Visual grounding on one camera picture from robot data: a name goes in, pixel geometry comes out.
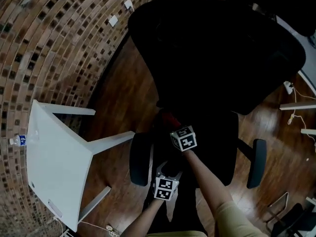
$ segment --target table leg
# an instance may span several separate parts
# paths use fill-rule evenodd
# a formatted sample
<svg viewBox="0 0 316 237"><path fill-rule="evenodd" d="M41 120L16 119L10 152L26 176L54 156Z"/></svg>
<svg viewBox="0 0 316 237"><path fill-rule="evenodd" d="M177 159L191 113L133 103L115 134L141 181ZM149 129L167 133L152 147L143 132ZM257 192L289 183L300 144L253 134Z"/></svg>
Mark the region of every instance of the table leg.
<svg viewBox="0 0 316 237"><path fill-rule="evenodd" d="M94 198L80 213L78 223L80 223L90 211L110 192L111 188L107 186L101 193Z"/></svg>
<svg viewBox="0 0 316 237"><path fill-rule="evenodd" d="M52 113L61 114L75 114L75 115L94 115L95 110L81 107L65 106L65 105L53 105L46 103L39 103L43 108L46 108Z"/></svg>
<svg viewBox="0 0 316 237"><path fill-rule="evenodd" d="M316 101L308 101L308 102L298 102L298 103L290 103L280 105L280 110L299 110L299 109L315 109L316 108Z"/></svg>
<svg viewBox="0 0 316 237"><path fill-rule="evenodd" d="M313 198L306 197L306 200L316 206L316 201Z"/></svg>
<svg viewBox="0 0 316 237"><path fill-rule="evenodd" d="M87 142L87 144L90 150L93 152L93 154L96 155L99 152L102 152L106 149L112 148L118 144L121 144L127 140L132 139L134 137L134 134L134 132L129 131L111 137Z"/></svg>
<svg viewBox="0 0 316 237"><path fill-rule="evenodd" d="M314 129L301 129L301 133L316 135L316 130L314 130Z"/></svg>

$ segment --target white table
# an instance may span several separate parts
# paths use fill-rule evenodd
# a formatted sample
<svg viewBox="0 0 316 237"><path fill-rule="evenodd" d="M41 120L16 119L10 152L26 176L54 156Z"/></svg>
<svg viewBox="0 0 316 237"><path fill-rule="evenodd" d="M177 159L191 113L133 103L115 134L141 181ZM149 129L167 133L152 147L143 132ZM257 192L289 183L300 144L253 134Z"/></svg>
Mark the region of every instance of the white table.
<svg viewBox="0 0 316 237"><path fill-rule="evenodd" d="M80 212L92 157L132 139L129 131L86 142L53 113L94 115L95 110L39 103L34 100L27 134L27 174L34 193L66 226L77 231L80 221L111 190L106 187Z"/></svg>

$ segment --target wrist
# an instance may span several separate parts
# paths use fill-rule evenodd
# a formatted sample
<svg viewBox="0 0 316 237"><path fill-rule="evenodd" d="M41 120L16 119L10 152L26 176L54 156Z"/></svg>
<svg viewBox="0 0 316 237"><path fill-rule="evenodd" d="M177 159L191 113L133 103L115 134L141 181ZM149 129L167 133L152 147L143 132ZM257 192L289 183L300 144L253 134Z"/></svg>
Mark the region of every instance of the wrist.
<svg viewBox="0 0 316 237"><path fill-rule="evenodd" d="M194 154L194 152L193 152L191 149L188 149L188 150L183 151L182 154L183 154L185 157L187 157L187 156L189 156L189 155Z"/></svg>
<svg viewBox="0 0 316 237"><path fill-rule="evenodd" d="M151 205L161 207L164 201L165 200L154 198L153 201L151 202Z"/></svg>

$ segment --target power outlet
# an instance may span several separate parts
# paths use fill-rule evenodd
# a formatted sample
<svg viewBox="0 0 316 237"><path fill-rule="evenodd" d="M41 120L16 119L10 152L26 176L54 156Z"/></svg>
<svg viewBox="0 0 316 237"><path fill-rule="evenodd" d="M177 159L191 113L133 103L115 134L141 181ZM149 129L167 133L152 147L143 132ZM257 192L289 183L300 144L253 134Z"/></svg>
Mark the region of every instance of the power outlet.
<svg viewBox="0 0 316 237"><path fill-rule="evenodd" d="M293 92L293 86L289 81L285 81L284 83L284 87L287 91L287 94L291 95L291 93Z"/></svg>
<svg viewBox="0 0 316 237"><path fill-rule="evenodd" d="M118 18L114 15L112 18L110 18L109 23L112 27L118 22Z"/></svg>
<svg viewBox="0 0 316 237"><path fill-rule="evenodd" d="M131 7L133 7L132 0L126 0L124 5L125 5L126 9L130 9Z"/></svg>

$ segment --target brick wall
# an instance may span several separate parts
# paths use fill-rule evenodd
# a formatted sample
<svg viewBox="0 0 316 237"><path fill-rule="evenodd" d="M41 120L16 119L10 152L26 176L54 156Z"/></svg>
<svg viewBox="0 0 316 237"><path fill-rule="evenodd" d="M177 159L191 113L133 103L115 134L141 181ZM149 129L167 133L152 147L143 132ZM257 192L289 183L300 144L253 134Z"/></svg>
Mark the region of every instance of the brick wall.
<svg viewBox="0 0 316 237"><path fill-rule="evenodd" d="M33 99L85 107L127 31L125 0L0 0L0 236L56 237L60 225L27 183ZM134 8L149 0L132 0ZM112 15L119 22L108 23ZM68 119L68 124L78 123Z"/></svg>

